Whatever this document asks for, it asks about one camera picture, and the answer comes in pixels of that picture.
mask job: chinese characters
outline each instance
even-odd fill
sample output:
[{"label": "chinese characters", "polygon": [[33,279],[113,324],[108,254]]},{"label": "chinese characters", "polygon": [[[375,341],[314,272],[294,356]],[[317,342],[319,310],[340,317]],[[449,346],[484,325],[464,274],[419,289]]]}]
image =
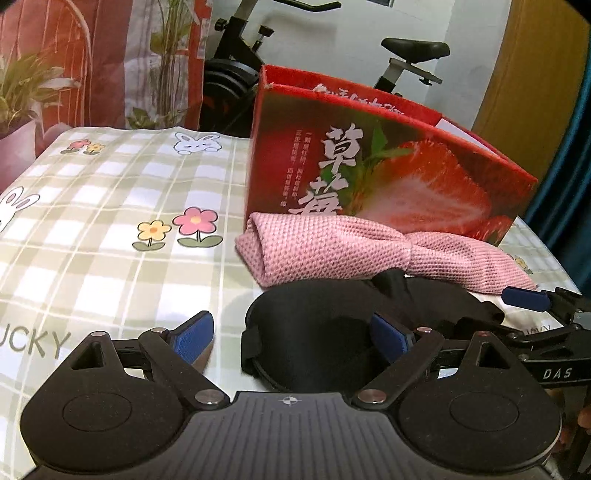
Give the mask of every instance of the chinese characters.
[{"label": "chinese characters", "polygon": [[336,95],[342,98],[348,98],[350,100],[356,100],[359,103],[364,103],[366,105],[371,105],[371,106],[377,106],[380,108],[384,108],[386,109],[388,112],[396,112],[396,113],[400,113],[401,115],[404,115],[404,113],[402,113],[400,110],[398,110],[394,105],[390,105],[389,103],[379,103],[377,98],[374,98],[374,100],[372,102],[368,101],[367,98],[360,98],[356,93],[352,93],[351,95],[349,95],[349,91],[339,88],[338,92],[331,92],[326,85],[319,83],[318,85],[316,85],[312,91],[314,92],[321,92],[321,93],[328,93],[329,95]]},{"label": "chinese characters", "polygon": [[301,184],[301,176],[304,173],[304,165],[306,164],[306,158],[308,156],[310,142],[312,141],[311,132],[306,132],[306,136],[304,137],[303,142],[302,130],[297,130],[295,134],[296,135],[294,138],[294,144],[291,149],[290,155],[290,167],[287,169],[287,174],[285,175],[285,183],[283,185],[283,201],[281,202],[282,207],[287,206],[287,198],[290,196],[290,188],[291,197],[297,198],[297,192]]},{"label": "chinese characters", "polygon": [[305,196],[298,200],[302,208],[290,208],[289,212],[293,214],[325,214],[336,215],[337,210],[341,210],[339,205],[338,191],[349,186],[347,179],[339,172],[342,164],[349,167],[355,166],[355,156],[361,150],[358,140],[363,138],[363,131],[355,127],[355,124],[343,131],[340,128],[330,127],[327,132],[328,140],[322,140],[324,144],[324,156],[328,160],[319,162],[320,169],[332,166],[330,169],[331,178],[327,180],[322,177],[316,177],[310,182]]}]

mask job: blue gripper pad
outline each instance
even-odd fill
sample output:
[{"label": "blue gripper pad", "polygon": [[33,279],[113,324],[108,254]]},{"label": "blue gripper pad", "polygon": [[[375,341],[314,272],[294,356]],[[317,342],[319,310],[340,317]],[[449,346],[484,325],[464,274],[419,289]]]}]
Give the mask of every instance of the blue gripper pad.
[{"label": "blue gripper pad", "polygon": [[374,314],[369,322],[369,335],[387,362],[393,364],[413,345],[413,333],[402,325],[392,325],[380,315]]},{"label": "blue gripper pad", "polygon": [[501,293],[501,300],[506,305],[535,312],[546,312],[552,307],[552,301],[547,293],[517,287],[505,288]]},{"label": "blue gripper pad", "polygon": [[213,316],[203,311],[168,334],[168,344],[188,364],[203,353],[213,340]]}]

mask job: flower print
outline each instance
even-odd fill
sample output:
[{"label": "flower print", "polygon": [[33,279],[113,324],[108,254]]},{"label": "flower print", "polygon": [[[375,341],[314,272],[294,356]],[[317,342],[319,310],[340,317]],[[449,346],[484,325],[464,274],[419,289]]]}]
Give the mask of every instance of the flower print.
[{"label": "flower print", "polygon": [[515,263],[519,265],[525,273],[527,273],[528,275],[533,275],[531,268],[527,266],[527,263],[525,263],[525,260],[523,260],[523,258],[513,257],[513,260],[515,260]]},{"label": "flower print", "polygon": [[172,230],[170,225],[165,225],[162,220],[154,220],[153,222],[144,222],[138,225],[140,240],[154,240],[161,242],[166,237],[166,234]]},{"label": "flower print", "polygon": [[170,225],[166,225],[162,220],[152,222],[142,222],[138,225],[138,239],[142,242],[134,242],[131,246],[139,252],[160,250],[165,243],[162,241],[166,234],[172,230]]},{"label": "flower print", "polygon": [[214,222],[217,221],[217,213],[213,210],[201,210],[198,207],[189,207],[183,215],[173,219],[173,224],[180,227],[178,232],[181,235],[194,235],[197,238],[180,238],[179,244],[184,247],[215,247],[223,238],[219,235],[210,235],[202,238],[202,233],[214,233],[217,230]]},{"label": "flower print", "polygon": [[105,148],[105,145],[101,145],[100,143],[93,143],[86,147],[84,153],[86,155],[96,155],[97,153],[100,153],[100,151],[103,150],[103,148]]},{"label": "flower print", "polygon": [[68,148],[84,148],[85,146],[90,145],[90,140],[85,138],[84,140],[78,140],[76,142],[72,142]]},{"label": "flower print", "polygon": [[190,207],[185,210],[184,215],[179,215],[173,220],[173,224],[180,226],[178,231],[182,235],[194,235],[197,232],[214,233],[217,220],[217,213],[213,210],[201,210],[197,207]]},{"label": "flower print", "polygon": [[76,153],[81,148],[84,148],[87,145],[90,145],[90,140],[88,140],[87,138],[85,138],[84,140],[77,140],[68,145],[68,147],[65,150],[62,150],[60,153]]}]

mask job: rolled towel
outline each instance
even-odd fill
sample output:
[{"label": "rolled towel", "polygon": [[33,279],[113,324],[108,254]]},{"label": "rolled towel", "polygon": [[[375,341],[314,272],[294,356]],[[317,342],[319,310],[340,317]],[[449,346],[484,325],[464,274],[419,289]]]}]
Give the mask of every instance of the rolled towel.
[{"label": "rolled towel", "polygon": [[261,287],[308,278],[372,278],[388,268],[500,295],[505,287],[535,289],[506,253],[453,233],[406,235],[347,215],[253,213],[236,249]]}]

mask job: cartoon rabbit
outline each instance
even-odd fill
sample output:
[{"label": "cartoon rabbit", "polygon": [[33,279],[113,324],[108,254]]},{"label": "cartoon rabbit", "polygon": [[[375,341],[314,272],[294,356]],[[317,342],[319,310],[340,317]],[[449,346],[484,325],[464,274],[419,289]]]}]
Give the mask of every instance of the cartoon rabbit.
[{"label": "cartoon rabbit", "polygon": [[216,142],[219,135],[205,135],[201,138],[193,138],[182,132],[176,132],[174,136],[178,142],[174,149],[180,155],[190,155],[197,152],[217,152],[222,149],[222,146]]},{"label": "cartoon rabbit", "polygon": [[15,213],[30,207],[41,198],[37,193],[34,193],[21,200],[24,190],[22,187],[16,187],[0,200],[0,232],[8,226]]}]

